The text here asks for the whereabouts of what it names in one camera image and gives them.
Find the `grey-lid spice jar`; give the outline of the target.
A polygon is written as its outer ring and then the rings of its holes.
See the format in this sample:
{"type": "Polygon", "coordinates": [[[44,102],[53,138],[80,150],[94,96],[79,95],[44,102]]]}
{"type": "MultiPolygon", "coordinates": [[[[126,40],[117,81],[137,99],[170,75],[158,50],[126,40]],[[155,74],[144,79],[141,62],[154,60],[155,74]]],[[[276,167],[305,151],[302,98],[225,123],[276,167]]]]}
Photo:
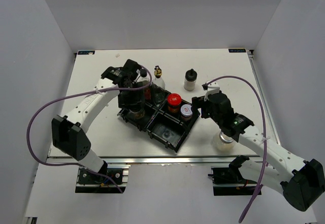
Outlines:
{"type": "Polygon", "coordinates": [[[191,110],[191,105],[189,104],[184,104],[180,108],[180,118],[181,121],[190,121],[192,118],[192,110],[191,110]]]}

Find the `red-label black-cap bottle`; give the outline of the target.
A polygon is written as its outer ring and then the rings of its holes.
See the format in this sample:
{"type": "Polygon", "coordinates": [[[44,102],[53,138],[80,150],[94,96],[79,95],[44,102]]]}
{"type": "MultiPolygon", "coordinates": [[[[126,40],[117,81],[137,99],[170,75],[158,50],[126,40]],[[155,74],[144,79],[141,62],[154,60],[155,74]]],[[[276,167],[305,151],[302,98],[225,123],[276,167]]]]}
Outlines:
{"type": "Polygon", "coordinates": [[[148,86],[144,88],[144,97],[145,100],[151,101],[150,78],[145,69],[140,70],[140,78],[138,79],[138,82],[142,82],[142,86],[148,84],[148,86]]]}

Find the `black-cap pepper grinder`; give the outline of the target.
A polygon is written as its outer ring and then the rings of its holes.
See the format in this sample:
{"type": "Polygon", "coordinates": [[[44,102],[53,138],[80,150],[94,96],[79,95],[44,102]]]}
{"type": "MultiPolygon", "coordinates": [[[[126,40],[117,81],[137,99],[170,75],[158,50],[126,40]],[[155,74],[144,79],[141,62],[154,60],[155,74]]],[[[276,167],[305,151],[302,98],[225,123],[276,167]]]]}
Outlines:
{"type": "Polygon", "coordinates": [[[139,120],[145,116],[145,109],[144,107],[130,108],[128,114],[130,118],[139,120]]]}

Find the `red-lid sauce jar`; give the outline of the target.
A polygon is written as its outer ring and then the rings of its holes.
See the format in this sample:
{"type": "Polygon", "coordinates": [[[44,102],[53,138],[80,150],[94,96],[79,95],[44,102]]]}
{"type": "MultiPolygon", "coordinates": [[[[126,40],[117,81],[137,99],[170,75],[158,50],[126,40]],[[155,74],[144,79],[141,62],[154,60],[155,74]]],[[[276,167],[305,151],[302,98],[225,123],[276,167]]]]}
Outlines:
{"type": "Polygon", "coordinates": [[[171,114],[177,114],[180,110],[182,98],[177,93],[171,93],[167,97],[168,111],[171,114]]]}

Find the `clear glass oil bottle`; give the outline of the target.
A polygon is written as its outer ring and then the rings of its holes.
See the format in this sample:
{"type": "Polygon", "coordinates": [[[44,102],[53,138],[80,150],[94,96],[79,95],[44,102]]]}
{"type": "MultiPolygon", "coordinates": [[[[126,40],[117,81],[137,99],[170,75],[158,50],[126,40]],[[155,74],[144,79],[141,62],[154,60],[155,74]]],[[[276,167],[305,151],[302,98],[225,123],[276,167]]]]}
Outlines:
{"type": "Polygon", "coordinates": [[[152,96],[154,104],[159,107],[165,100],[165,82],[162,78],[162,70],[159,66],[154,68],[154,80],[152,81],[152,96]]]}

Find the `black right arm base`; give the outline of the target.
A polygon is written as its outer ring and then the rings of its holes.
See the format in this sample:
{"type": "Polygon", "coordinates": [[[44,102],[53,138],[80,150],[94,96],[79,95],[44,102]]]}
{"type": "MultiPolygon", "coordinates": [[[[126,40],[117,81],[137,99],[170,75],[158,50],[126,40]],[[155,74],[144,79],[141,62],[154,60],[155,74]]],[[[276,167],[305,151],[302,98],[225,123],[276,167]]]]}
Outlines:
{"type": "Polygon", "coordinates": [[[239,172],[242,164],[249,157],[240,155],[227,167],[215,167],[211,169],[208,178],[213,183],[214,196],[251,196],[256,188],[256,182],[244,179],[239,172]]]}

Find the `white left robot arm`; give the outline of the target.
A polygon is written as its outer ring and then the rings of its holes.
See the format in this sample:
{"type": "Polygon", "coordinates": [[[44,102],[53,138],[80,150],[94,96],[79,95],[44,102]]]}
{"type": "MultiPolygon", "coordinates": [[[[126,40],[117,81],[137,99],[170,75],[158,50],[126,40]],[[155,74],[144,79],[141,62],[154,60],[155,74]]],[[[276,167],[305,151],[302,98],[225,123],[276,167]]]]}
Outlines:
{"type": "Polygon", "coordinates": [[[52,144],[55,148],[75,159],[89,171],[97,183],[107,178],[107,163],[91,149],[86,133],[101,113],[114,99],[118,106],[128,110],[135,119],[144,116],[144,90],[150,85],[140,81],[147,70],[137,62],[128,59],[122,67],[108,67],[94,87],[94,93],[87,95],[74,109],[64,116],[52,119],[52,144]]]}

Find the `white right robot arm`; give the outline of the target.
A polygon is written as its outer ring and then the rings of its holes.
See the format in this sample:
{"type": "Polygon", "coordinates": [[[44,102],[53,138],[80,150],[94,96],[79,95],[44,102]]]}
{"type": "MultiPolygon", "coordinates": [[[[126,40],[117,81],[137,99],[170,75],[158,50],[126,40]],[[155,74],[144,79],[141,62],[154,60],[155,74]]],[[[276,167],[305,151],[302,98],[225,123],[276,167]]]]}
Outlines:
{"type": "Polygon", "coordinates": [[[226,136],[265,156],[262,185],[284,196],[299,211],[306,211],[324,193],[322,164],[307,161],[289,152],[273,140],[265,138],[246,116],[234,112],[230,100],[222,92],[192,98],[192,110],[201,110],[202,118],[211,118],[226,136]]]}

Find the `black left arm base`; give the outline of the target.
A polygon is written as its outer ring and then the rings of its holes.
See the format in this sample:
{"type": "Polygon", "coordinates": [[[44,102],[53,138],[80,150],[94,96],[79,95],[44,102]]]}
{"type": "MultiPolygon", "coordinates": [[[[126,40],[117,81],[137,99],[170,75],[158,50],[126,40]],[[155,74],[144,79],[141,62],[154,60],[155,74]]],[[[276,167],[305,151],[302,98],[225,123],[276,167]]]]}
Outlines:
{"type": "Polygon", "coordinates": [[[90,173],[85,168],[78,169],[75,193],[80,194],[122,194],[128,180],[128,167],[109,166],[107,175],[101,177],[90,173]]]}

